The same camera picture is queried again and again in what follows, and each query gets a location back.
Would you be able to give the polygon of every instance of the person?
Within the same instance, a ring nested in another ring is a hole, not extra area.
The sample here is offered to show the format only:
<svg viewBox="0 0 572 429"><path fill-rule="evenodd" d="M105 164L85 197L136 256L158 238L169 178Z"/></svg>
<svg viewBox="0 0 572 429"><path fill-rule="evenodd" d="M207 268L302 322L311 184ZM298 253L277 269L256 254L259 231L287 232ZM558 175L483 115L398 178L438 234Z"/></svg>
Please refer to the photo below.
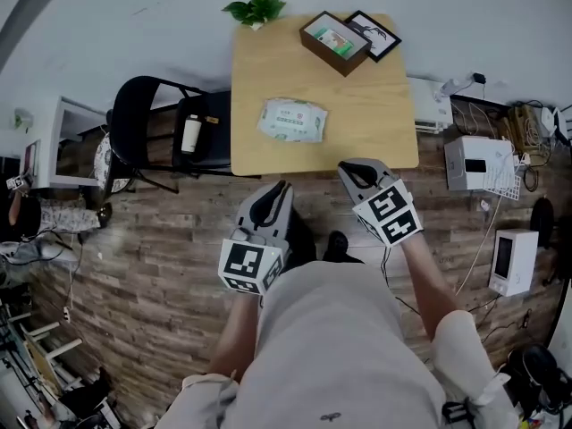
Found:
<svg viewBox="0 0 572 429"><path fill-rule="evenodd" d="M404 343L400 306L379 269L349 257L337 231L329 262L292 250L297 265L273 283L260 312L257 296L236 294L206 374L183 381L156 429L431 428L448 423L449 404L481 427L516 427L473 317L423 233L400 245L434 374Z"/></svg>
<svg viewBox="0 0 572 429"><path fill-rule="evenodd" d="M23 186L12 193L0 181L4 218L0 221L0 242L22 241L44 231L80 233L105 227L111 218L111 204L99 211L88 210L84 198L62 201L34 198Z"/></svg>
<svg viewBox="0 0 572 429"><path fill-rule="evenodd" d="M49 429L72 429L87 422L88 419L89 424L84 427L93 427L101 420L100 415L94 413L94 410L107 397L109 391L109 375L103 367L100 367L97 380L87 386L65 392L52 406L40 392L39 408ZM25 419L27 426L30 429L38 429L36 419L31 415L29 417L31 419Z"/></svg>

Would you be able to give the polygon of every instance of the potted plant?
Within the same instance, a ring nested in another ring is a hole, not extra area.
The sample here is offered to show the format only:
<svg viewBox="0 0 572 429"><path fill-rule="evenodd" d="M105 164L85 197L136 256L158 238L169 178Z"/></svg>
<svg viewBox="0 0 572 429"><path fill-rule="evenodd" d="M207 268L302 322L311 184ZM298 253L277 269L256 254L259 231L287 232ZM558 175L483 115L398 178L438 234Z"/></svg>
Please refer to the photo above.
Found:
<svg viewBox="0 0 572 429"><path fill-rule="evenodd" d="M223 11L252 30L260 29L264 24L278 17L286 2L282 0L250 0L248 3L232 2Z"/></svg>

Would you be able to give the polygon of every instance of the wooden floor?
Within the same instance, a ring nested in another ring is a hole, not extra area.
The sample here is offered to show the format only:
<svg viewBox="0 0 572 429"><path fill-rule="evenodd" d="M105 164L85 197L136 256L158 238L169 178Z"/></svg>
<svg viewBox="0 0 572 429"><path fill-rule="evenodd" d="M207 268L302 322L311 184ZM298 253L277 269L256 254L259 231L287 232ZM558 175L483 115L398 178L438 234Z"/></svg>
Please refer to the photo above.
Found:
<svg viewBox="0 0 572 429"><path fill-rule="evenodd" d="M488 125L482 117L477 119L485 135ZM447 190L443 141L457 136L454 128L444 136L419 136L419 167L399 171L415 198L435 259L453 288L466 276L498 202L486 192ZM157 147L154 154L168 159L165 146ZM233 228L240 202L262 184L281 178L265 176L258 181L205 176L197 181L152 176L177 185L181 193L173 195L136 184L134 193L112 197L113 220L107 229L91 235L83 247L72 287L71 323L60 329L62 341L78 336L84 340L62 359L83 375L103 365L114 380L119 415L131 427L161 416L183 377L205 369L232 297L216 275L222 239ZM349 236L351 255L379 266L383 247L351 213L348 195L334 172L282 178L293 184L295 207L313 230L319 252L324 250L328 233L338 229ZM502 200L493 230L527 227L534 202L544 195L554 205L557 217L569 213L572 170L568 151L556 147L551 162L540 169L538 190L529 193L523 187L520 194L518 202ZM483 199L492 206L489 212L480 207ZM467 309L495 297L487 289L493 240L491 233L459 295ZM80 252L77 243L74 247ZM473 312L476 323L481 324L482 338L498 326L516 323L499 329L485 343L495 365L515 346L532 338L542 341L547 335L561 290L558 284L542 286L553 259L552 250L539 249L529 292L499 299L484 322L493 304ZM399 247L391 252L387 270L391 290L414 306ZM70 278L67 269L50 263L34 272L34 319L60 319ZM529 329L519 330L528 309L532 309ZM420 319L405 306L402 312L406 342L425 361L429 343Z"/></svg>

